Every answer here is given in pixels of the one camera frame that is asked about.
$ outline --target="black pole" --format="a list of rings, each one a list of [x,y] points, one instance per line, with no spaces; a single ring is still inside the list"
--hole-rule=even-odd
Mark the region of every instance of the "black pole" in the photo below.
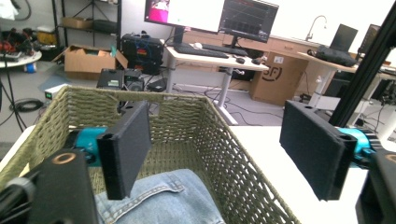
[[[382,63],[396,46],[396,3],[385,18],[371,47],[350,81],[346,92],[332,113],[329,122],[333,126],[345,127],[361,98],[373,82]]]

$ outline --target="black shelving rack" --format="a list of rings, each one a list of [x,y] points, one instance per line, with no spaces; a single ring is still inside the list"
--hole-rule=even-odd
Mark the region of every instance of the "black shelving rack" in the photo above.
[[[117,49],[120,49],[121,18],[122,18],[121,0],[118,0],[117,4],[108,3],[107,1],[102,1],[102,0],[91,0],[87,6],[85,6],[82,10],[80,10],[78,13],[76,13],[74,16],[72,16],[72,17],[76,17],[82,11],[84,11],[90,7],[92,9],[92,18],[93,19],[95,18],[94,17],[95,8],[97,8],[99,10],[99,12],[103,16],[105,16],[105,18],[108,20],[108,17],[106,16],[106,14],[99,7],[97,7],[96,4],[108,4],[108,5],[112,5],[112,7],[117,7],[117,21],[116,21],[117,32],[115,34],[109,34],[109,33],[101,32],[101,31],[95,31],[93,29],[78,29],[78,28],[64,27],[61,23],[58,22],[58,11],[57,11],[57,7],[56,7],[57,1],[61,1],[62,17],[66,17],[64,1],[72,2],[74,0],[52,0],[53,19],[54,19],[55,34],[56,34],[58,45],[60,44],[59,29],[64,29],[64,44],[66,47],[69,46],[68,39],[67,39],[67,30],[70,29],[70,30],[79,30],[79,31],[83,31],[83,32],[92,33],[92,41],[93,41],[94,46],[95,46],[95,34],[114,35],[116,38],[116,42],[117,42]]]

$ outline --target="jeans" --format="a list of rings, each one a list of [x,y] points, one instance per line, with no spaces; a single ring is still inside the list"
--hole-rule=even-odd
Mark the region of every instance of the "jeans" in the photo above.
[[[183,169],[134,183],[131,197],[95,195],[100,223],[225,223],[201,179]]]

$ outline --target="keyboard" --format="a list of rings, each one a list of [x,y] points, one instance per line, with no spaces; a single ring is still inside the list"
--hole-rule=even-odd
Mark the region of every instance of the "keyboard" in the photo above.
[[[192,54],[192,55],[198,55],[198,56],[224,58],[224,59],[228,58],[228,56],[222,52],[207,50],[207,49],[195,49],[191,46],[189,46],[189,47],[174,46],[174,50],[177,53],[182,53],[182,54]]]
[[[202,49],[210,49],[210,50],[214,50],[214,51],[235,54],[238,56],[248,56],[247,52],[242,49],[231,49],[231,48],[221,47],[221,46],[216,46],[216,45],[202,44]]]

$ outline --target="computer mouse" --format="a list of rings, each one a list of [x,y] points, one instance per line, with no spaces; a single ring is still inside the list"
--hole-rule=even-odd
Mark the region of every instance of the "computer mouse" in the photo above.
[[[245,63],[245,59],[243,58],[236,58],[236,61],[241,64]]]
[[[196,48],[198,48],[198,49],[201,49],[201,48],[202,48],[202,44],[201,44],[201,43],[195,43],[194,46],[195,46]]]
[[[252,59],[251,62],[254,64],[257,64],[257,65],[260,65],[261,60],[260,59]]]

